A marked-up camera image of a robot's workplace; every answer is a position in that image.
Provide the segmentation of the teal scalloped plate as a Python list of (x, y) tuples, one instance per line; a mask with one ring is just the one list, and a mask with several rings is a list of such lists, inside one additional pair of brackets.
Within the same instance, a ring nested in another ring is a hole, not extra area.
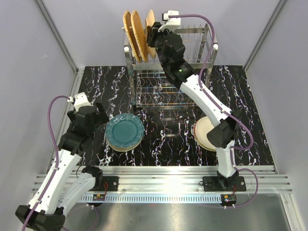
[(105, 129), (108, 144), (116, 147), (130, 147), (140, 143), (144, 136), (144, 125), (134, 114), (123, 113), (113, 117)]

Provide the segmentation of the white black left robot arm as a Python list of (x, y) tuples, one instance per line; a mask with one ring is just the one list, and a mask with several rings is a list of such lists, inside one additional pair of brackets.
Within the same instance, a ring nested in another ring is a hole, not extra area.
[(82, 106), (67, 113), (71, 123), (56, 146), (56, 159), (40, 188), (27, 205), (19, 205), (15, 215), (22, 222), (22, 229), (34, 231), (60, 231), (73, 206), (88, 191), (103, 187), (103, 172), (98, 167), (86, 166), (74, 183), (65, 184), (86, 148), (94, 139), (100, 125), (109, 121), (101, 103)]

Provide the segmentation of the cream bird painted plate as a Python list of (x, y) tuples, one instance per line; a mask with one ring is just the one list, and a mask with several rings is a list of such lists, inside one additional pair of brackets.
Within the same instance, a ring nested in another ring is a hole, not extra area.
[[(154, 12), (153, 12), (153, 10), (150, 10), (148, 12), (147, 16), (146, 16), (146, 19), (145, 19), (145, 36), (146, 36), (146, 39), (148, 38), (149, 33), (152, 31), (152, 27), (153, 27), (154, 22), (155, 22)], [(150, 55), (150, 57), (154, 60), (155, 57), (156, 57), (155, 48), (151, 48), (150, 46), (148, 46), (147, 50), (148, 50), (148, 54)]]

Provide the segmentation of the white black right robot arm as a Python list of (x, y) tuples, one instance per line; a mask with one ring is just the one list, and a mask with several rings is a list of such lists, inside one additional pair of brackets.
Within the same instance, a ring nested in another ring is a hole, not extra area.
[(235, 186), (239, 176), (232, 166), (234, 158), (230, 152), (235, 144), (234, 136), (239, 127), (239, 112), (232, 112), (220, 102), (202, 83), (199, 75), (184, 59), (185, 46), (182, 38), (168, 29), (161, 30), (161, 24), (155, 22), (147, 27), (147, 44), (154, 48), (169, 83), (188, 95), (206, 114), (213, 125), (203, 135), (215, 146), (218, 158), (217, 176), (212, 180), (215, 186), (229, 191)]

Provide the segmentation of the woven bamboo tray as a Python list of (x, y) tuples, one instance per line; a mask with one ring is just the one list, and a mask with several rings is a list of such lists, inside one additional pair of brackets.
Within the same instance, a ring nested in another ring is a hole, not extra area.
[(128, 37), (129, 44), (132, 48), (132, 54), (137, 60), (138, 63), (142, 61), (141, 55), (139, 53), (138, 44), (134, 35), (134, 31), (132, 28), (132, 21), (131, 21), (131, 14), (129, 11), (125, 11), (123, 13), (123, 24), (124, 24), (124, 30), (126, 32), (126, 35)]
[(140, 15), (136, 10), (131, 14), (132, 29), (137, 42), (138, 50), (144, 62), (148, 62), (148, 49), (145, 38), (145, 32), (141, 22)]

